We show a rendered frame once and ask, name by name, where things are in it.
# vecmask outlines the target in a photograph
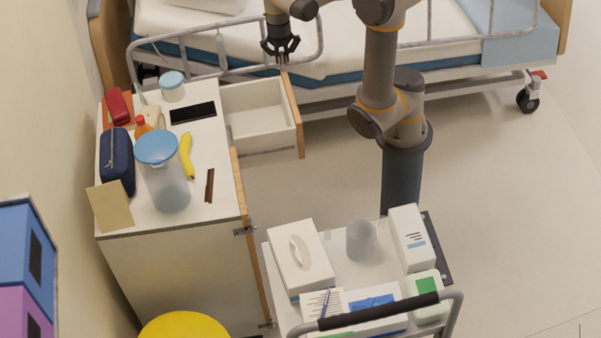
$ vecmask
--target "yellow stool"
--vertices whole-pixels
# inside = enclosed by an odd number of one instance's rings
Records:
[[[198,312],[176,311],[149,322],[138,338],[230,338],[216,320]]]

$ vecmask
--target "juice bottle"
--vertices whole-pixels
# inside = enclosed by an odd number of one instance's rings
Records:
[[[138,115],[137,117],[135,117],[135,123],[137,124],[134,132],[134,137],[136,140],[141,135],[144,135],[146,132],[153,130],[153,128],[150,127],[150,124],[147,124],[144,120],[144,115]]]

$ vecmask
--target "floor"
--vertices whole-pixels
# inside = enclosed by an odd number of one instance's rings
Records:
[[[426,104],[434,142],[419,207],[431,214],[453,287],[466,295],[454,336],[599,335],[600,1],[574,0],[567,53],[544,69],[532,115],[517,108],[517,89]],[[376,143],[345,117],[304,130],[306,160],[293,151],[241,160],[257,242],[266,228],[303,218],[324,229],[379,216]]]

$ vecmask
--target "drawer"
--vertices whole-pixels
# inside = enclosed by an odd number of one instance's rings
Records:
[[[55,336],[54,326],[23,286],[0,287],[0,326],[0,335],[11,338]]]
[[[221,86],[226,124],[240,156],[293,149],[297,128],[280,76]]]
[[[54,322],[56,250],[29,203],[0,207],[0,287],[24,286]]]

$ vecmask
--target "blue lid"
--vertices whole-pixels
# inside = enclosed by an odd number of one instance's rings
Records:
[[[164,129],[146,132],[136,140],[134,156],[144,164],[162,164],[178,151],[177,136]]]
[[[184,83],[184,75],[176,70],[170,70],[159,78],[159,86],[163,90],[179,88]]]

